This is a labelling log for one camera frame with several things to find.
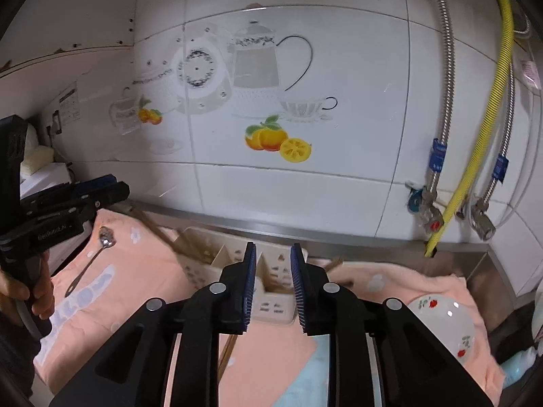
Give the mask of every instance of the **human hand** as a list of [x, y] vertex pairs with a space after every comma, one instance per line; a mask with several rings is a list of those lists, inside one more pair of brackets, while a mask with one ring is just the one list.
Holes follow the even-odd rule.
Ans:
[[[49, 273], [47, 260], [49, 252], [41, 256], [41, 275], [33, 288], [36, 299], [32, 305], [32, 312], [41, 319], [48, 319], [55, 312], [55, 297], [53, 296], [53, 283]], [[0, 312], [15, 325], [22, 326], [23, 322], [17, 312], [13, 299], [28, 300], [30, 290], [20, 281], [10, 277], [0, 269]]]

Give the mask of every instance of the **yellow gas hose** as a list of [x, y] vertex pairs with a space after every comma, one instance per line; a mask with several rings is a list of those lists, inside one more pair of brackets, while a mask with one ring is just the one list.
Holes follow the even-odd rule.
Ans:
[[447, 227], [447, 223], [454, 216], [454, 213], [458, 210], [458, 207], [466, 197], [466, 194], [471, 188], [473, 180], [477, 176], [479, 166], [487, 151], [488, 144], [490, 142], [490, 136], [492, 135], [492, 129], [494, 128], [494, 122], [496, 121], [496, 115], [500, 106], [500, 101], [503, 95], [507, 83], [507, 75], [509, 72], [509, 64], [511, 62], [511, 51], [513, 45], [513, 23], [511, 5], [509, 0], [498, 0], [500, 9], [502, 12], [502, 40], [500, 45], [500, 56], [498, 58], [498, 67], [496, 68], [496, 74], [494, 75], [494, 82], [490, 91], [490, 97], [488, 99], [487, 111], [484, 114], [483, 123], [479, 129], [479, 136], [475, 143], [475, 149], [471, 153], [471, 158], [466, 167], [462, 180], [458, 184], [456, 191], [454, 192], [445, 212], [443, 213], [444, 224], [438, 232], [432, 234], [430, 240], [426, 245], [425, 257], [431, 257], [435, 246], [441, 238], [443, 231]]

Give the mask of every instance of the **white container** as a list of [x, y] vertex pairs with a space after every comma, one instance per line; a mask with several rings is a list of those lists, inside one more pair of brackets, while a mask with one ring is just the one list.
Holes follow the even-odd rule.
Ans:
[[[256, 245], [257, 266], [251, 319], [281, 325], [292, 323], [296, 315], [296, 300], [292, 283], [290, 246], [197, 227], [187, 228], [183, 234], [200, 257], [210, 263], [205, 264], [185, 255], [177, 255], [177, 260], [188, 280], [196, 289], [217, 282], [222, 269], [242, 261], [247, 242], [253, 242]], [[307, 261], [307, 251], [302, 252], [304, 260]]]

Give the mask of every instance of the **spoon handle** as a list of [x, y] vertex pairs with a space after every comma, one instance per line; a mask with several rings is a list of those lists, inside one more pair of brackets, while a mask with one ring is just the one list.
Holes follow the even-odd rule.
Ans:
[[89, 269], [89, 266], [92, 265], [92, 262], [94, 261], [94, 259], [96, 259], [98, 257], [98, 255], [100, 254], [100, 252], [104, 251], [105, 249], [105, 246], [102, 246], [98, 252], [91, 258], [91, 261], [89, 261], [87, 263], [87, 265], [85, 266], [85, 268], [83, 268], [83, 270], [79, 273], [79, 275], [77, 277], [75, 277], [75, 279], [73, 280], [73, 282], [70, 284], [70, 286], [68, 286], [68, 290], [66, 291], [66, 293], [64, 294], [64, 298], [66, 298], [68, 295], [70, 295], [72, 292], [74, 292], [76, 286], [79, 284], [79, 282], [81, 281], [83, 275], [85, 274], [85, 272], [87, 271], [87, 269]]

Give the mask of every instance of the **stainless steel flexible hose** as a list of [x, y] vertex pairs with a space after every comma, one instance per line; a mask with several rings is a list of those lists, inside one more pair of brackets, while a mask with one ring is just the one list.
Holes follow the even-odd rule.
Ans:
[[[443, 76], [443, 99], [442, 116], [438, 137], [439, 144], [447, 145], [449, 130], [451, 128], [452, 101], [454, 97], [454, 36], [452, 33], [451, 20], [447, 0], [436, 0], [439, 9], [439, 19], [443, 33], [443, 55], [444, 55], [444, 76]], [[439, 172], [430, 170], [428, 173], [426, 190], [433, 196], [437, 194]]]
[[[507, 150], [509, 149], [509, 142], [511, 140], [512, 120], [515, 115], [515, 76], [513, 75], [512, 64], [509, 65], [509, 77], [507, 84], [506, 120], [503, 125], [502, 142], [498, 152], [498, 154], [503, 157], [507, 156]], [[490, 202], [490, 198], [492, 197], [492, 193], [494, 192], [497, 183], [498, 180], [492, 176], [488, 182], [487, 189], [481, 198], [485, 206]]]
[[529, 39], [529, 37], [531, 36], [531, 23], [530, 19], [526, 14], [524, 14], [524, 19], [526, 21], [526, 27], [524, 28], [524, 30], [513, 30], [513, 33], [517, 38]]

